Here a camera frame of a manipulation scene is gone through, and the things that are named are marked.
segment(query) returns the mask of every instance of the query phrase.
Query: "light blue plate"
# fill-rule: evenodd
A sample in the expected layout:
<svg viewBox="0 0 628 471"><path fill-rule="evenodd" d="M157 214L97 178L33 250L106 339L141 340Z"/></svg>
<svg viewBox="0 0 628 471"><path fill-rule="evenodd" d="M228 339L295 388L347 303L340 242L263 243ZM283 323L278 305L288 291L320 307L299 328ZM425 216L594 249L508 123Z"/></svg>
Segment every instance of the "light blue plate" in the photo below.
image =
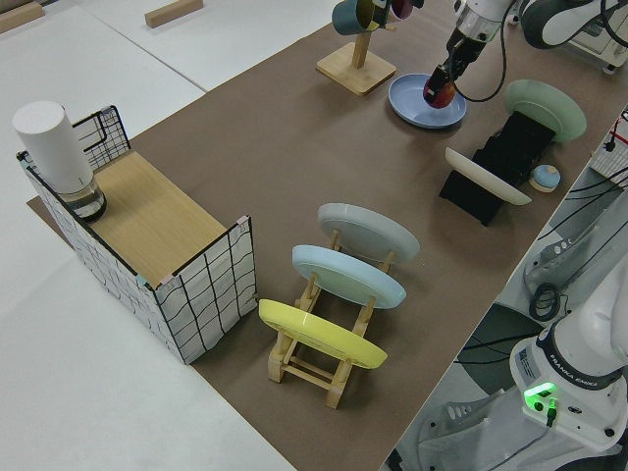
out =
<svg viewBox="0 0 628 471"><path fill-rule="evenodd" d="M371 296L380 309L397 307L405 299L405 289L386 273L330 248L297 245L292 249L292 266L306 280L316 274L317 287L362 306Z"/></svg>
<svg viewBox="0 0 628 471"><path fill-rule="evenodd" d="M427 74L401 76L389 88L394 111L407 123L428 130L440 130L458 123L467 112L467 102L455 94L451 103L441 109L432 108L423 99Z"/></svg>

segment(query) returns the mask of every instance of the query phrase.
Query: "mint green plate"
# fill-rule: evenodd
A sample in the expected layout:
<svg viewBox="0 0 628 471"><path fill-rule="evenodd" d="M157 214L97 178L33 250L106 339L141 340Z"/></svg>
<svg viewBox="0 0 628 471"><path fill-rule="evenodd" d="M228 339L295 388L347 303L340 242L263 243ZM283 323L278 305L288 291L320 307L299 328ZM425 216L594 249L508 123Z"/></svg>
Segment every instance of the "mint green plate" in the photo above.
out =
<svg viewBox="0 0 628 471"><path fill-rule="evenodd" d="M547 83L516 80L505 92L506 111L518 111L556 133L554 141L568 142L587 129L587 119L569 95Z"/></svg>

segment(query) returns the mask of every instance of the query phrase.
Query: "black cable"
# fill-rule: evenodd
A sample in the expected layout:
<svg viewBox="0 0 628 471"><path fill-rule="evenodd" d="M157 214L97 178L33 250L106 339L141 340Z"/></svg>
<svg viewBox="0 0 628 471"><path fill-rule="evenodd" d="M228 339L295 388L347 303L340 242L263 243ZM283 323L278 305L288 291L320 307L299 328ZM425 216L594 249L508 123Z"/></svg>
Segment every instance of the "black cable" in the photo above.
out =
<svg viewBox="0 0 628 471"><path fill-rule="evenodd" d="M582 206L580 206L578 209L576 209L574 212L572 212L569 216L565 217L562 221L560 221L558 224L556 224L553 228L551 228L551 230L547 231L545 234L541 235L539 238L537 238L537 240L542 240L544 238L546 238L547 236L551 235L556 229L558 229L560 226L562 226L563 224L565 224L567 221L569 221L571 218L573 218L576 214L578 214L580 211L582 211L583 209L585 209L587 206L589 206L590 204L595 203L596 201L598 201L600 198L602 198L605 194L607 194L608 192L610 192L610 190L605 191L602 194L599 194L598 196L596 196L594 199L592 199L591 201L589 201L586 204L583 204Z"/></svg>
<svg viewBox="0 0 628 471"><path fill-rule="evenodd" d="M533 439L531 442L529 442L527 445L523 445L521 446L519 449L517 449L514 453L512 453L510 456L508 456L506 459L504 459L503 461L500 461L498 464L496 464L495 466L493 466L491 469L489 469L489 471L494 471L495 469L498 469L502 464L507 463L508 461L510 461L512 458L514 458L517 454L519 454L521 451L525 451L526 449L528 449L530 446L532 446L533 444L535 444L536 442L538 442L539 440L541 440L546 433L548 432L548 430L550 429L550 427L545 427L545 429L543 430L543 433L540 434L538 437L536 437L535 439Z"/></svg>
<svg viewBox="0 0 628 471"><path fill-rule="evenodd" d="M621 185L621 183L624 183L626 180L628 180L628 175L624 178L622 178L620 181L618 181L616 183L616 186L606 189L604 190L602 193L595 193L595 194L589 194L587 196L582 196L582 197L570 197L570 198L565 198L565 201L573 201L573 200L577 200L577 199L587 199L587 198L593 198L595 196L604 196L607 193L611 193L613 191L617 191L618 189L623 189L625 187L625 185Z"/></svg>
<svg viewBox="0 0 628 471"><path fill-rule="evenodd" d="M580 191L586 191L587 189L591 189L591 188L595 188L596 186L600 186L601 184L604 184L606 182L609 182L610 180L614 179L615 177L617 177L619 174L623 174L624 172L626 172L628 170L628 167L624 167L621 170L618 170L617 172L615 172L614 174L612 174L610 177L606 177L604 180L602 180L601 182L597 182L597 183L593 183L590 184L588 186L583 186L582 188L574 188L574 189L570 189L569 192L570 193L579 193Z"/></svg>
<svg viewBox="0 0 628 471"><path fill-rule="evenodd" d="M621 184L619 186L616 186L615 188L609 188L604 193L596 193L596 194L590 194L588 196L578 196L578 197L573 197L573 198L565 198L565 201L578 201L579 199L589 199L589 198L595 198L596 196L604 196L607 193L613 193L614 191L619 191L620 189L624 189L626 187L628 187L628 184Z"/></svg>
<svg viewBox="0 0 628 471"><path fill-rule="evenodd" d="M558 310L560 309L560 298L562 293L556 285L552 283L541 283L539 287L534 291L530 306L528 308L528 314L534 320L539 322L547 322L556 317ZM541 302L548 303L547 305L540 305Z"/></svg>
<svg viewBox="0 0 628 471"><path fill-rule="evenodd" d="M506 361L510 358L510 355L505 358L500 358L499 360L489 360L489 361L458 361L454 360L453 363L458 363L460 365L491 365L493 363L500 363L501 361Z"/></svg>
<svg viewBox="0 0 628 471"><path fill-rule="evenodd" d="M478 339L476 336L471 336L471 339L473 339L477 343L482 343L482 341L480 339ZM508 352L508 351L497 350L496 348L493 348L490 345L483 345L483 346L485 346L490 351L494 351L495 353L501 353L502 355L509 355L510 354L510 352Z"/></svg>
<svg viewBox="0 0 628 471"><path fill-rule="evenodd" d="M604 150L606 152L612 152L615 150L615 136L617 135L617 126L619 126L619 119L615 121L615 125L612 127L612 131L610 132L610 141L604 143Z"/></svg>
<svg viewBox="0 0 628 471"><path fill-rule="evenodd" d="M600 1L600 18L602 18L602 24L604 26L604 29L610 35L613 41L621 46L628 47L628 41L625 41L624 39L619 37L608 22L608 16L606 15L606 0Z"/></svg>
<svg viewBox="0 0 628 471"><path fill-rule="evenodd" d="M608 244L608 243L609 243L609 242L610 242L610 241L611 241L611 240L612 240L615 236L617 236L617 235L621 232L621 230L622 230L622 229L624 229L627 225L628 225L628 221L624 221L624 224L622 224L621 226L619 226L619 229L618 229L617 231L615 231L614 233L612 233L612 235L611 235L611 236L610 236L610 237L609 237L609 238L608 238L608 239L607 239L607 240L606 240L606 241L605 241L602 245L600 245L600 248L598 248L598 250L596 250L596 251L594 252L594 254L593 254L593 255L591 255L591 256L590 256L587 260L585 260L585 263L583 263L582 265L580 265L580 268L578 268L578 269L577 269L577 270L573 273L573 275L571 275L571 277L569 277L569 278L567 279L567 281L565 282L565 286L568 286L568 285L571 283L571 281L572 281L572 280L576 277L576 275L578 275L578 273L579 273L579 272L580 272L580 271L581 271L584 267L586 267L586 266L587 266L587 264L588 264L589 262L591 262L591 260L593 260L593 259L596 257L596 255L598 255L598 254L602 251L602 249L603 249L603 248L605 248L605 247L606 247L606 245L607 245L607 244Z"/></svg>
<svg viewBox="0 0 628 471"><path fill-rule="evenodd" d="M505 341L522 340L522 339L527 339L528 337L536 337L538 334L539 334L538 332L533 332L532 334L521 334L519 336L504 337L502 339L497 339L497 340L483 341L482 343L476 343L475 345L465 346L462 349L473 350L475 348L481 348L483 346L495 345L496 343L504 343Z"/></svg>
<svg viewBox="0 0 628 471"><path fill-rule="evenodd" d="M508 5L508 8L503 14L501 23L499 24L499 45L501 47L501 78L499 79L499 85L497 86L497 88L495 89L493 93L491 93L489 96L485 98L471 98L465 95L462 91L460 91L460 89L458 88L458 85L455 84L455 80L452 80L451 83L453 84L453 89L456 91L456 93L458 93L465 100L470 101L472 103L484 103L485 101L489 101L492 98L494 98L501 91L501 88L503 87L503 83L506 80L506 69L507 69L506 46L505 46L505 40L503 38L503 27L506 23L506 19L508 18L508 13L512 9L512 7L514 7L517 1L518 0L512 0L512 2L510 2L510 5ZM449 55L449 60L447 61L447 73L449 74L450 77L453 77L453 72L452 72L451 67L452 67L453 55L455 53L456 47L457 47L457 44L453 46L453 48L451 49L451 54Z"/></svg>

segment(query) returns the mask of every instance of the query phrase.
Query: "teal mug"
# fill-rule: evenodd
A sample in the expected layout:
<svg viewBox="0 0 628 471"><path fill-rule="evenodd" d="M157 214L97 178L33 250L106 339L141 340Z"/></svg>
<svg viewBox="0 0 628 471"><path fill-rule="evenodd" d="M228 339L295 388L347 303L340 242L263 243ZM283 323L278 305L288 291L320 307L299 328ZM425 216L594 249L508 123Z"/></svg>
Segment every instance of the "teal mug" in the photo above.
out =
<svg viewBox="0 0 628 471"><path fill-rule="evenodd" d="M344 0L332 11L332 24L339 34L351 35L377 29L372 0Z"/></svg>

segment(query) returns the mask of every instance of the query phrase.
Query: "white cylinder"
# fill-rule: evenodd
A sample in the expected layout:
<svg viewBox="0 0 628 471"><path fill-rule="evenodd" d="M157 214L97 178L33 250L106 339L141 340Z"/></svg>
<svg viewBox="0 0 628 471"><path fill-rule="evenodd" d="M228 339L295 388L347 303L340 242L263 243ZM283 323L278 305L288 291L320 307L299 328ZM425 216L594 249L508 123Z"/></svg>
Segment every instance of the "white cylinder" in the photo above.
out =
<svg viewBox="0 0 628 471"><path fill-rule="evenodd" d="M29 103L17 111L13 127L52 189L68 194L89 185L93 172L61 105L52 101Z"/></svg>

